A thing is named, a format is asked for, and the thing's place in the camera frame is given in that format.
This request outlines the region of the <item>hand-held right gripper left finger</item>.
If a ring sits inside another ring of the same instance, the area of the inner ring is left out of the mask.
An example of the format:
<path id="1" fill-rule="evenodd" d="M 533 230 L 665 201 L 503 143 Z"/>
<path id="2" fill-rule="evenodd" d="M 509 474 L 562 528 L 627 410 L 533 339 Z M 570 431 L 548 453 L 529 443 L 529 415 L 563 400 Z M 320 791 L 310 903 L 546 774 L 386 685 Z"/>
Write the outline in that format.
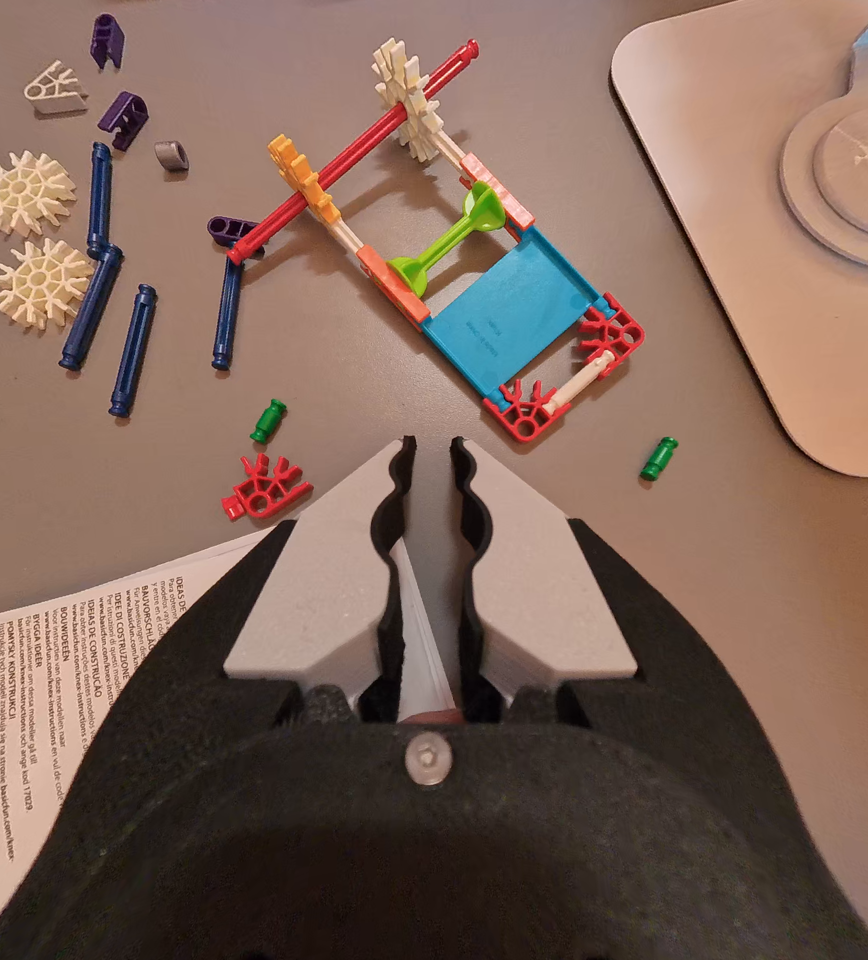
<path id="1" fill-rule="evenodd" d="M 404 665 L 401 585 L 417 441 L 405 436 L 297 518 L 225 663 L 236 679 L 332 685 L 362 714 L 396 714 Z"/>

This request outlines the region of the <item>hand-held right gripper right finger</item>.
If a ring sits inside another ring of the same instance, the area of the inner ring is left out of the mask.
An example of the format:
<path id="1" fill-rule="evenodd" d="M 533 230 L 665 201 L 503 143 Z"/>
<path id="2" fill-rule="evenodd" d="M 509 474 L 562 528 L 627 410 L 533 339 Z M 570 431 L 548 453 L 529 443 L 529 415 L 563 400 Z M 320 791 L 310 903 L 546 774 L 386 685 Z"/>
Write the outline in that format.
<path id="1" fill-rule="evenodd" d="M 502 712 L 523 688 L 633 677 L 636 660 L 567 515 L 477 443 L 452 439 L 464 570 L 463 710 Z"/>

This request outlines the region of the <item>short green toy rod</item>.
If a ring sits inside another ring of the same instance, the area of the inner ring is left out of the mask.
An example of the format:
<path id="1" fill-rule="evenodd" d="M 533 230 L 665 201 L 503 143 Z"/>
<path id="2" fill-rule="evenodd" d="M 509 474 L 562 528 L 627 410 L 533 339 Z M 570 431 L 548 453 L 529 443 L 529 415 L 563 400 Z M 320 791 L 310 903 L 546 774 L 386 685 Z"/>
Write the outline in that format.
<path id="1" fill-rule="evenodd" d="M 678 447 L 679 441 L 677 438 L 662 437 L 640 470 L 639 478 L 646 482 L 656 482 L 667 468 Z"/>
<path id="2" fill-rule="evenodd" d="M 284 402 L 272 398 L 258 417 L 255 426 L 249 433 L 249 438 L 259 445 L 267 445 L 280 426 L 286 410 L 287 407 Z"/>

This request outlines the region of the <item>colourful toy construction model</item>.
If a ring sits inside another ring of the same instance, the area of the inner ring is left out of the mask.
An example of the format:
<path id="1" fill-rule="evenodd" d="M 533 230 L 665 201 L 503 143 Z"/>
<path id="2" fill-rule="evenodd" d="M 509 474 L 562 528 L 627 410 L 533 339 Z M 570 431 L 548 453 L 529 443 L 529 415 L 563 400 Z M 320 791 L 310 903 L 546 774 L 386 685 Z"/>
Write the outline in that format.
<path id="1" fill-rule="evenodd" d="M 460 220 L 417 257 L 384 259 L 344 221 L 319 173 L 293 141 L 279 135 L 269 154 L 307 210 L 360 264 L 398 311 L 476 390 L 484 407 L 517 442 L 529 443 L 572 408 L 572 401 L 608 375 L 644 342 L 644 330 L 610 293 L 600 293 L 536 226 L 534 216 L 472 152 L 444 131 L 439 102 L 424 88 L 404 42 L 389 38 L 372 53 L 375 91 L 388 110 L 407 119 L 393 134 L 419 162 L 441 155 L 467 189 Z M 433 314 L 424 302 L 429 274 L 474 233 L 505 230 L 514 244 L 452 302 Z M 581 366 L 558 388 L 536 381 L 524 393 L 519 374 L 558 337 L 576 326 Z"/>

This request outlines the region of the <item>blue toy rod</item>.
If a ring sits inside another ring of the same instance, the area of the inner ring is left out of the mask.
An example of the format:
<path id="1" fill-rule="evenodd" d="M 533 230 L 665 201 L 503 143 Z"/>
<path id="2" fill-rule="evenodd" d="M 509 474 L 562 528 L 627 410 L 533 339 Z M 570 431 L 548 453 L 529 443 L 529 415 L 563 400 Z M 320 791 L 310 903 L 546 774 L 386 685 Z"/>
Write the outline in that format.
<path id="1" fill-rule="evenodd" d="M 133 410 L 156 305 L 155 287 L 139 284 L 108 409 L 108 413 L 117 419 L 128 419 Z"/>
<path id="2" fill-rule="evenodd" d="M 92 145 L 91 185 L 87 253 L 99 260 L 110 245 L 111 206 L 114 162 L 110 147 L 96 141 Z"/>
<path id="3" fill-rule="evenodd" d="M 122 249 L 116 244 L 107 243 L 101 250 L 97 268 L 58 361 L 63 369 L 77 373 L 83 366 L 114 289 L 123 257 Z"/>
<path id="4" fill-rule="evenodd" d="M 231 367 L 236 337 L 236 322 L 244 265 L 229 258 L 224 261 L 224 281 L 216 323 L 211 366 L 219 372 Z"/>

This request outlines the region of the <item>instruction leaflet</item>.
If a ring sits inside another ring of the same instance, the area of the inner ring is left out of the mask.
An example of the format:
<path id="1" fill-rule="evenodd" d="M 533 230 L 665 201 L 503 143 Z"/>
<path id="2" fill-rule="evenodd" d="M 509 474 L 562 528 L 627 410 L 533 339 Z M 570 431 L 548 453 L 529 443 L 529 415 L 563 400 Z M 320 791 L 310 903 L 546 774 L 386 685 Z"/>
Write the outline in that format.
<path id="1" fill-rule="evenodd" d="M 0 618 L 0 958 L 382 954 L 397 694 L 224 668 L 302 534 Z"/>

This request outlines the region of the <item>purple clip connector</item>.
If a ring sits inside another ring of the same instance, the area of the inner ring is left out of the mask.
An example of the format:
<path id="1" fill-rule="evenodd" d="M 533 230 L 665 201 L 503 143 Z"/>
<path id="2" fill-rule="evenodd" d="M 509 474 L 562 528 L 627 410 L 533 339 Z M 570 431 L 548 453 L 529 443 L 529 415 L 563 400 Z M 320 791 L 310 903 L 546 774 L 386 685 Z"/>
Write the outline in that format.
<path id="1" fill-rule="evenodd" d="M 258 224 L 256 222 L 225 216 L 212 217 L 206 224 L 207 231 L 211 238 L 218 245 L 228 250 L 257 226 Z"/>
<path id="2" fill-rule="evenodd" d="M 126 152 L 149 119 L 146 102 L 140 95 L 122 91 L 97 123 L 99 130 L 114 134 L 112 149 Z"/>
<path id="3" fill-rule="evenodd" d="M 107 63 L 121 69 L 125 47 L 125 34 L 115 16 L 100 13 L 93 23 L 89 53 L 92 60 L 103 70 Z"/>

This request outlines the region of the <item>white snowflake connector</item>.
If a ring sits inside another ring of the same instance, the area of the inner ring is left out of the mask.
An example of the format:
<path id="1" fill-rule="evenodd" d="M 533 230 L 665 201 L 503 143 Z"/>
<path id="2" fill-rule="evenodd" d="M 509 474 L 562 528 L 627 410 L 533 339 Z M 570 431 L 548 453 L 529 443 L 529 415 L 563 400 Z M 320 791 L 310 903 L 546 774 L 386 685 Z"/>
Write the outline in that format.
<path id="1" fill-rule="evenodd" d="M 35 157 L 25 150 L 9 158 L 9 169 L 0 165 L 0 232 L 42 235 L 43 220 L 58 227 L 59 217 L 69 215 L 66 204 L 76 201 L 68 171 L 47 153 Z"/>
<path id="2" fill-rule="evenodd" d="M 95 273 L 95 262 L 67 242 L 26 241 L 10 253 L 17 263 L 0 263 L 0 311 L 25 328 L 63 329 L 76 318 Z"/>

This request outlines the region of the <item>grey fan connector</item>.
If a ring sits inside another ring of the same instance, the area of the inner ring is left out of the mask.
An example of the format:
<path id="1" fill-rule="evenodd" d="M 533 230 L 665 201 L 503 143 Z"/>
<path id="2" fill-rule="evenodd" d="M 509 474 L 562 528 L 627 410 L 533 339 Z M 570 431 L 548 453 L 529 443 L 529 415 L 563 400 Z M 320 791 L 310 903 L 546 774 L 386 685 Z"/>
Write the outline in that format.
<path id="1" fill-rule="evenodd" d="M 80 114 L 88 109 L 88 92 L 75 71 L 54 60 L 23 89 L 25 100 L 40 116 Z"/>

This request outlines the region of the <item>red fan connector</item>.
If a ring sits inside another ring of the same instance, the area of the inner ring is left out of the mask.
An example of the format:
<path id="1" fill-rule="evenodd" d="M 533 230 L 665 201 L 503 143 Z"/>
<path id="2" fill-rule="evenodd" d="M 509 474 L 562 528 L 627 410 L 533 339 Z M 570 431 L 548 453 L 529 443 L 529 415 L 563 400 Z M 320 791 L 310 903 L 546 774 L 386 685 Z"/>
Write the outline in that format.
<path id="1" fill-rule="evenodd" d="M 263 452 L 253 462 L 247 457 L 240 461 L 246 479 L 221 499 L 222 509 L 232 521 L 244 516 L 259 521 L 270 519 L 313 492 L 313 485 L 302 478 L 302 468 L 284 456 L 277 457 L 274 465 Z"/>

